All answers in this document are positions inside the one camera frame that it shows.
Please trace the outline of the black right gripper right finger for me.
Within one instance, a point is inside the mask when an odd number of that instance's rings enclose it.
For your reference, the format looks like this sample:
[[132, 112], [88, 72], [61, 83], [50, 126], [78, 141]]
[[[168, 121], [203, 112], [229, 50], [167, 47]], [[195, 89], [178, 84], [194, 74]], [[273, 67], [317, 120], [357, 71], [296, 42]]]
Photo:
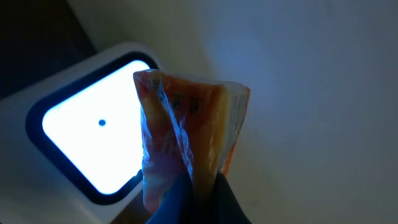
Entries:
[[221, 173], [217, 174], [214, 186], [214, 210], [218, 224], [251, 224]]

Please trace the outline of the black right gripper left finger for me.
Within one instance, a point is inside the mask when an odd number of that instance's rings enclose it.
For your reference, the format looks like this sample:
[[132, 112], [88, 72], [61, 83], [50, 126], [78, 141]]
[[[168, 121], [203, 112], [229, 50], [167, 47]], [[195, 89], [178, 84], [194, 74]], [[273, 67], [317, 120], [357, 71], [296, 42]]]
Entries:
[[186, 224], [192, 207], [192, 181], [188, 174], [181, 175], [173, 183], [159, 209], [146, 224]]

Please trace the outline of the small orange box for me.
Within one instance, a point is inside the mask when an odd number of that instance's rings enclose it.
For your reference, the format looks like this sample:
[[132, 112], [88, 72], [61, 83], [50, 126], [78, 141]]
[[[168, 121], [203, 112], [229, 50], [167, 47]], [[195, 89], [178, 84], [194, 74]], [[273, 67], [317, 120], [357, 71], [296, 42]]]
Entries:
[[194, 197], [208, 199], [216, 175], [228, 173], [250, 89], [161, 70], [136, 72], [133, 79], [141, 104], [145, 209], [155, 213], [183, 174], [192, 181]]

